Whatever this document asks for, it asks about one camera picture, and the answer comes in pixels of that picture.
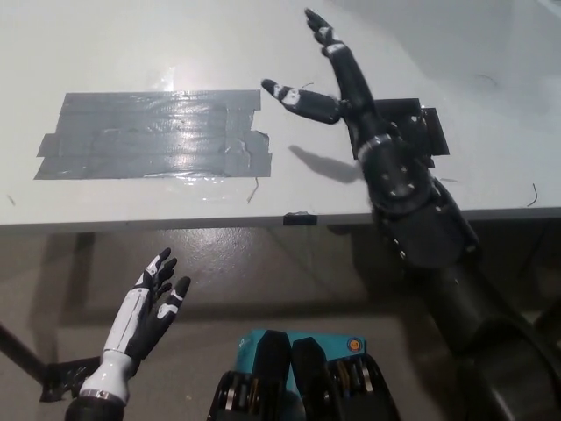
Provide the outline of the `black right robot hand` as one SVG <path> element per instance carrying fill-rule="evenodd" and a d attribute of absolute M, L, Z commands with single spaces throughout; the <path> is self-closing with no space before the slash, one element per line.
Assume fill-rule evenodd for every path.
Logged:
<path fill-rule="evenodd" d="M 334 28 L 311 9 L 305 10 L 307 25 L 321 46 L 321 53 L 330 62 L 340 97 L 326 96 L 305 89 L 282 85 L 264 79 L 261 87 L 287 111 L 327 125 L 344 120 L 354 157 L 370 139 L 392 132 L 375 105 L 366 79 L 352 50 L 336 35 Z"/>

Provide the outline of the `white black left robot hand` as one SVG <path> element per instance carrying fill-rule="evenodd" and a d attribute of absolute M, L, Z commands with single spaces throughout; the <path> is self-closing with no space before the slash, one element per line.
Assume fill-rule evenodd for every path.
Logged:
<path fill-rule="evenodd" d="M 113 321 L 99 368 L 82 384 L 79 396 L 126 405 L 129 380 L 175 320 L 191 283 L 172 283 L 177 260 L 168 247 L 147 265 L 131 287 Z"/>

